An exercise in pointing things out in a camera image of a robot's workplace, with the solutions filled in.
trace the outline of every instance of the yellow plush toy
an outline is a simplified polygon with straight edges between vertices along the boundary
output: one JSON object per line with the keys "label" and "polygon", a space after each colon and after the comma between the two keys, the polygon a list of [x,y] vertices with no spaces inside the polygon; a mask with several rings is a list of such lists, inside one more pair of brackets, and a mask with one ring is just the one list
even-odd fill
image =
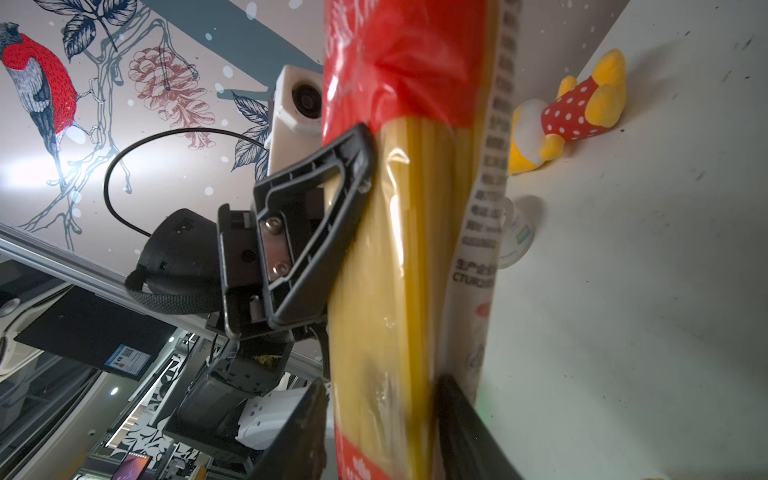
{"label": "yellow plush toy", "polygon": [[592,76],[576,84],[567,76],[558,99],[547,105],[534,99],[512,116],[509,173],[539,168],[563,153],[565,142],[599,135],[619,121],[627,102],[627,63],[617,49],[598,61]]}

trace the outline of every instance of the table surface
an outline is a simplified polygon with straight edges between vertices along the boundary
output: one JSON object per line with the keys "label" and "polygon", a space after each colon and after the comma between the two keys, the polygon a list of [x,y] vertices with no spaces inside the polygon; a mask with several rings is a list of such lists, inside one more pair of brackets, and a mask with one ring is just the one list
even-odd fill
{"label": "table surface", "polygon": [[527,480],[768,478],[765,18],[632,0],[619,125],[508,182],[478,410]]}

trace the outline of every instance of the white camera housing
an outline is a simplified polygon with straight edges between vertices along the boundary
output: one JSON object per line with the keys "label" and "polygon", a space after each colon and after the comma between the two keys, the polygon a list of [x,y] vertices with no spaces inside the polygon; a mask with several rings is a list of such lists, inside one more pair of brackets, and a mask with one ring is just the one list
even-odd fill
{"label": "white camera housing", "polygon": [[275,86],[272,129],[266,140],[270,150],[267,176],[303,160],[322,146],[322,120],[303,114],[294,103],[298,88],[311,87],[323,98],[323,75],[304,68],[286,65]]}

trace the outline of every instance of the screw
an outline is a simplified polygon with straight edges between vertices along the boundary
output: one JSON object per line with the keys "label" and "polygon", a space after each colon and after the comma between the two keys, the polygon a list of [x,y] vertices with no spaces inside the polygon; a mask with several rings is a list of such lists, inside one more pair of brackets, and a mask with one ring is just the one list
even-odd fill
{"label": "screw", "polygon": [[272,267],[272,271],[276,275],[285,276],[288,274],[290,268],[288,267],[288,263],[285,262],[277,262],[275,263],[275,266]]}
{"label": "screw", "polygon": [[279,217],[267,218],[266,222],[264,222],[264,226],[266,227],[266,231],[272,235],[277,235],[283,231],[283,221]]}

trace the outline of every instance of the pasta package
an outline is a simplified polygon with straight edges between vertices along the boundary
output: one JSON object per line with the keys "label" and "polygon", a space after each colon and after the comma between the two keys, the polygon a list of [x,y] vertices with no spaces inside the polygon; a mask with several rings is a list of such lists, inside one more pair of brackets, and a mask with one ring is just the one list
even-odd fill
{"label": "pasta package", "polygon": [[323,143],[363,122],[379,159],[328,302],[343,480],[439,476],[436,380],[451,374],[475,398],[518,10],[517,0],[326,0]]}

